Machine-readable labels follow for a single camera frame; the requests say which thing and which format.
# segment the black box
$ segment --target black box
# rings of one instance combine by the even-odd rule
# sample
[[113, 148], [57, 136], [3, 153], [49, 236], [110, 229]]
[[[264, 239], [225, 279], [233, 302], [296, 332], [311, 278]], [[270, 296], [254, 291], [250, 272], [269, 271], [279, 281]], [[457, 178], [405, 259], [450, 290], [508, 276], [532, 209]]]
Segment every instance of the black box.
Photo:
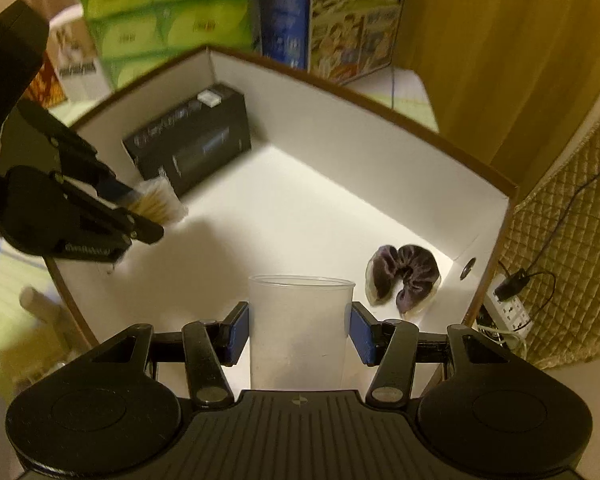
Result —
[[166, 176], [181, 196], [251, 148], [244, 96], [216, 83], [136, 130], [123, 144], [145, 180]]

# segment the scrunchie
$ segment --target scrunchie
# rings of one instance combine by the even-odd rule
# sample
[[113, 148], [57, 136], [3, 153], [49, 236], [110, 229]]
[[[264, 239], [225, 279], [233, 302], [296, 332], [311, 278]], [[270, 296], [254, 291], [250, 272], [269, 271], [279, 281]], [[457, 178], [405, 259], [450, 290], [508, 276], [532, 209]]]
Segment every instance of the scrunchie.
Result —
[[424, 300], [440, 277], [438, 264], [431, 251], [418, 245], [380, 247], [366, 265], [365, 292], [371, 305], [384, 303], [391, 296], [396, 278], [402, 278], [404, 288], [398, 292], [395, 304], [401, 314]]

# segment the translucent cup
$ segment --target translucent cup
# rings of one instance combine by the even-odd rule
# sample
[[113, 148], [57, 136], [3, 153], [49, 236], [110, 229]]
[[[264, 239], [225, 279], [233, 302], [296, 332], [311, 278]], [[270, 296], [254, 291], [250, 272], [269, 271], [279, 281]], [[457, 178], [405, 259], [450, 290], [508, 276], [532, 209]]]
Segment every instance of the translucent cup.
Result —
[[252, 389], [340, 389], [355, 285], [313, 276], [249, 278]]

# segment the white sticker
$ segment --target white sticker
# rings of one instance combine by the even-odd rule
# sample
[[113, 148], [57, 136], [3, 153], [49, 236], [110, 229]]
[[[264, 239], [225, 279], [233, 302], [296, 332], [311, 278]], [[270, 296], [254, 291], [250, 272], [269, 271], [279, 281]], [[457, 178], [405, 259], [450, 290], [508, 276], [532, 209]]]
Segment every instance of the white sticker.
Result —
[[214, 94], [211, 90], [205, 90], [198, 94], [198, 101], [204, 103], [209, 108], [213, 108], [222, 102], [222, 98], [218, 94]]

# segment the power strip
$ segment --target power strip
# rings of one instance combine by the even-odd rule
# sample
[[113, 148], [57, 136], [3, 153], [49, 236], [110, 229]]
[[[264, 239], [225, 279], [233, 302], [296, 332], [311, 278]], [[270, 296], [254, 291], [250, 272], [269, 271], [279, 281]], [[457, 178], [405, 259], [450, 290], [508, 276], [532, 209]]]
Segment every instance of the power strip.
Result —
[[[529, 314], [525, 309], [525, 305], [522, 303], [519, 297], [514, 296], [507, 301], [499, 301], [493, 291], [498, 285], [504, 281], [505, 277], [502, 274], [496, 274], [491, 281], [491, 285], [487, 290], [487, 294], [484, 297], [484, 307], [496, 324], [496, 327], [500, 330], [516, 330], [529, 322]], [[533, 322], [530, 322], [524, 328], [517, 330], [517, 334], [525, 337], [530, 332]], [[516, 339], [512, 336], [503, 334], [503, 337], [515, 346]]]

